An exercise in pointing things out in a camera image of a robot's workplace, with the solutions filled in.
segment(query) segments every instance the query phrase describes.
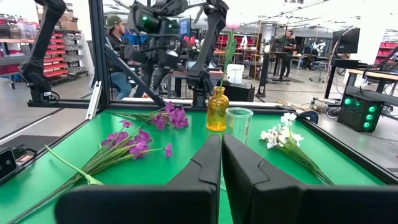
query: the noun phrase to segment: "drinking glass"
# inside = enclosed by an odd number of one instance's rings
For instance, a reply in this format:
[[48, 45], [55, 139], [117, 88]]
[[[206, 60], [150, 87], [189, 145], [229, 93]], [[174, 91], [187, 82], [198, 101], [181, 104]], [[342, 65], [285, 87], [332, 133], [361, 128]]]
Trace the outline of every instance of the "drinking glass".
[[248, 144], [248, 131], [253, 111], [232, 107], [226, 110], [226, 133]]

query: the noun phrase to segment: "concrete floor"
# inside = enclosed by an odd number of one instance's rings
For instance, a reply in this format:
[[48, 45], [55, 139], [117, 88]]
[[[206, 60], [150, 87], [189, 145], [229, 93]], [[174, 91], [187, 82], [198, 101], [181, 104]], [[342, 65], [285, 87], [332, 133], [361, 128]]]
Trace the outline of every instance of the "concrete floor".
[[[323, 97], [325, 85], [309, 80], [309, 77], [317, 76], [318, 74], [318, 72], [293, 68], [290, 77], [300, 80], [302, 83], [290, 82], [289, 85], [285, 83], [268, 83], [266, 85], [267, 97], [261, 99], [271, 102], [281, 100], [298, 107], [308, 108], [313, 97]], [[58, 92], [62, 98], [81, 98], [91, 91], [88, 88], [89, 81], [89, 77], [80, 77], [74, 82], [57, 85], [53, 90]], [[257, 90], [258, 81], [243, 80], [243, 82], [253, 84]], [[338, 76], [334, 84], [337, 84], [337, 86], [333, 85], [330, 98], [341, 98], [339, 91], [341, 93], [344, 91], [343, 77]], [[183, 88], [182, 97], [184, 98], [187, 96]], [[0, 111], [0, 144], [20, 134], [61, 136], [63, 133], [80, 124], [85, 118], [86, 110], [64, 109], [46, 117], [43, 121], [25, 130], [19, 131], [12, 136], [2, 138], [2, 136], [7, 133], [13, 132], [56, 110], [48, 108], [28, 108], [26, 102], [29, 98], [29, 89], [25, 87], [23, 83], [17, 83], [16, 89], [12, 90], [8, 86], [7, 80], [0, 79], [0, 102], [3, 108]], [[380, 118], [375, 132], [371, 134], [357, 133], [337, 123], [336, 119], [329, 118], [324, 114], [320, 115], [318, 125], [348, 146], [368, 157], [370, 160], [395, 172], [395, 175], [398, 176], [398, 142], [394, 141], [395, 139], [398, 140], [398, 134], [392, 131], [397, 128], [398, 121], [389, 118]]]

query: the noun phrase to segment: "green surface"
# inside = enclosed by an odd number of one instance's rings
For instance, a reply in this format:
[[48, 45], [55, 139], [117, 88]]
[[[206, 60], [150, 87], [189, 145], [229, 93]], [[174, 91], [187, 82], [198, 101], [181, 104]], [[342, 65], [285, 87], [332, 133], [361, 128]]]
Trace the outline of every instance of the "green surface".
[[[165, 158], [164, 152], [148, 154], [143, 159], [127, 161], [109, 168], [95, 177], [104, 184], [164, 185], [189, 162], [208, 136], [216, 134], [206, 129], [205, 113], [187, 113], [189, 127], [177, 130], [158, 131], [153, 126], [145, 126], [155, 139], [152, 148], [173, 144], [173, 156]], [[100, 113], [88, 124], [62, 141], [53, 150], [71, 164], [82, 167], [98, 150], [98, 144], [112, 132], [122, 127], [121, 118], [106, 112]], [[275, 126], [280, 116], [254, 115], [249, 128], [248, 146], [266, 158], [273, 165], [294, 176], [305, 184], [322, 184], [302, 166], [285, 157], [281, 152], [266, 149], [266, 143], [259, 141], [262, 130]], [[383, 183], [348, 159], [343, 153], [324, 141], [303, 124], [295, 122], [294, 133], [300, 133], [304, 140], [301, 148], [324, 171], [335, 184], [382, 185]], [[0, 223], [6, 223], [29, 208], [40, 199], [66, 182], [74, 171], [54, 158], [50, 153], [16, 175], [0, 187]], [[55, 223], [53, 208], [55, 200], [49, 202], [21, 223]], [[221, 190], [220, 223], [232, 223], [227, 194]]]

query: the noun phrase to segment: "black frame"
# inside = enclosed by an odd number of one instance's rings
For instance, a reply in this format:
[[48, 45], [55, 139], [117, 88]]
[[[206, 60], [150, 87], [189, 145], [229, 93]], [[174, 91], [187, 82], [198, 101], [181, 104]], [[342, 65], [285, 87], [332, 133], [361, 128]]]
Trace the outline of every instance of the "black frame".
[[[153, 110], [159, 109], [159, 106], [155, 102], [131, 102], [131, 101], [113, 101], [110, 98], [109, 93], [109, 79], [108, 79], [108, 66], [105, 58], [105, 36], [104, 33], [104, 15], [103, 15], [103, 2], [102, 0], [89, 0], [90, 7], [90, 19], [91, 19], [91, 31], [93, 35], [93, 48], [95, 50], [95, 78], [103, 83], [103, 91], [101, 92], [101, 97], [99, 101], [98, 108], [100, 109], [98, 113], [106, 109], [130, 109], [130, 110]], [[34, 103], [28, 102], [28, 106], [34, 107], [53, 107], [53, 108], [88, 108], [90, 101], [85, 99], [61, 99], [58, 103]], [[205, 112], [206, 108], [192, 108], [190, 105], [183, 105], [186, 111], [201, 111]], [[250, 110], [253, 110], [255, 114], [273, 114], [273, 115], [283, 115], [286, 112], [295, 111], [288, 110], [284, 107], [278, 106], [243, 106]], [[65, 133], [57, 141], [53, 142], [50, 147], [55, 147], [65, 138], [73, 134], [77, 129], [86, 124], [89, 120], [86, 120], [79, 124], [74, 129]], [[362, 154], [356, 152], [354, 149], [350, 148], [337, 138], [333, 137], [331, 134], [319, 128], [316, 124], [309, 121], [306, 118], [298, 117], [297, 121], [301, 122], [307, 128], [311, 129], [315, 134], [320, 135], [325, 141], [334, 145], [339, 151], [344, 153], [350, 159], [357, 162], [360, 166], [366, 169], [368, 172], [375, 175], [377, 178], [382, 180], [386, 184], [398, 184], [398, 177], [392, 175], [387, 169], [379, 166], [368, 158], [364, 157]], [[32, 160], [34, 162], [36, 159], [41, 157], [46, 153], [45, 148], [38, 152], [38, 155]]]

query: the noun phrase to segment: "white container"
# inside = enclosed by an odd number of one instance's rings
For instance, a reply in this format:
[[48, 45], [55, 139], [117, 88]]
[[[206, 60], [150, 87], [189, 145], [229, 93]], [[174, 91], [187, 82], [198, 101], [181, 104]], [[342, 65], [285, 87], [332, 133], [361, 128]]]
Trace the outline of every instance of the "white container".
[[228, 81], [235, 84], [241, 84], [244, 65], [229, 64], [226, 67]]

